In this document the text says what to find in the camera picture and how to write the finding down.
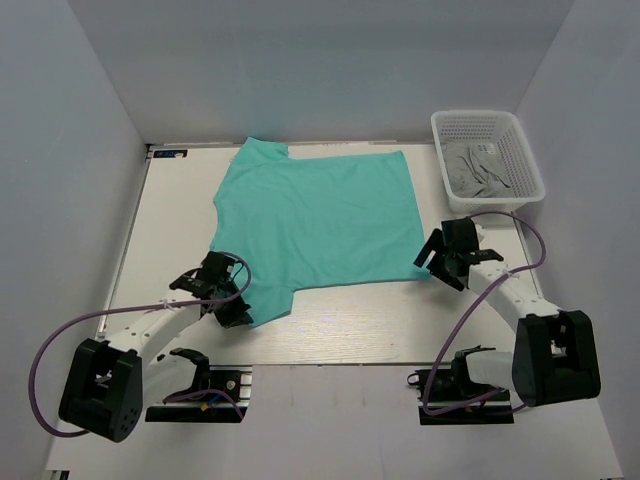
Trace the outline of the teal green t-shirt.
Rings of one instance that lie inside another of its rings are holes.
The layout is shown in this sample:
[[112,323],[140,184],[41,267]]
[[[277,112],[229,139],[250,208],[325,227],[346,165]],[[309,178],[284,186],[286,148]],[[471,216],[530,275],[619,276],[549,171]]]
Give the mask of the teal green t-shirt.
[[429,276],[414,264],[425,235],[400,151],[294,159],[249,138],[214,205],[210,247],[248,263],[237,279],[256,326],[289,314],[300,290]]

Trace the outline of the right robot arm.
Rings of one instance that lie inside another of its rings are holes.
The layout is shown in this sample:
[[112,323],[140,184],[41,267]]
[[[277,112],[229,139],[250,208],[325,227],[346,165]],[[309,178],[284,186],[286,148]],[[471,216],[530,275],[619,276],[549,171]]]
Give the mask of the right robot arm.
[[462,402],[481,403],[510,391],[527,407],[597,397],[601,378],[590,317],[545,300],[493,249],[480,246],[471,223],[446,222],[432,231],[415,261],[446,285],[475,293],[510,326],[509,351],[476,346],[459,350],[448,368],[433,368],[424,384],[430,397],[446,390]]

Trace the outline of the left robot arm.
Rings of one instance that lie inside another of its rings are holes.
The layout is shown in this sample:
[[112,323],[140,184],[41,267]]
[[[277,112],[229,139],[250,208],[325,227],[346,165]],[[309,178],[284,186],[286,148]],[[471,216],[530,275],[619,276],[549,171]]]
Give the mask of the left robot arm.
[[208,357],[171,342],[209,313],[235,323],[249,320],[231,267],[193,269],[170,285],[167,303],[132,325],[76,349],[63,390],[61,420],[115,443],[125,440],[147,408],[161,401],[212,397],[236,401],[212,380]]

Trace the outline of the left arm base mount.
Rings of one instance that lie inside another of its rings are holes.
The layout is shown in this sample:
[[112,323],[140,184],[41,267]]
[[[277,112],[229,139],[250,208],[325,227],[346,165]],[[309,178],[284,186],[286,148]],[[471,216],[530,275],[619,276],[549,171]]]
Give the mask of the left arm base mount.
[[171,401],[146,410],[147,423],[239,424],[247,413],[252,368],[210,366],[201,379]]

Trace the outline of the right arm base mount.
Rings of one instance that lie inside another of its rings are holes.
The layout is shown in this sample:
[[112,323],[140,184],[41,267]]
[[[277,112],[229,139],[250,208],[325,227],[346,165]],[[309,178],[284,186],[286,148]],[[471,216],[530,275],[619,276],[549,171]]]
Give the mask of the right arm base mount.
[[[415,370],[407,376],[407,385],[417,391],[418,414],[421,426],[479,426],[509,425],[514,423],[513,406],[510,393],[501,392],[490,399],[475,401],[462,408],[439,415],[428,415],[423,408],[426,385],[431,368]],[[453,374],[448,366],[439,368],[429,393],[427,408],[430,410],[445,409],[464,403],[493,388],[489,385],[478,385],[471,388],[468,394],[455,384]]]

